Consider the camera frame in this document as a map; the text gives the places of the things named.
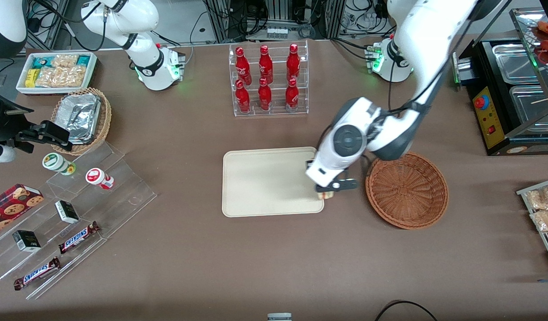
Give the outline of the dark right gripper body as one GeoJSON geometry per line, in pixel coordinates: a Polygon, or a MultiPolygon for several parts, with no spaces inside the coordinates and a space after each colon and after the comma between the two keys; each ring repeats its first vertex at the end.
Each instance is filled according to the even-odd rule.
{"type": "Polygon", "coordinates": [[[30,112],[34,110],[0,99],[0,144],[14,144],[20,132],[30,129],[32,123],[25,116],[30,112]]]}

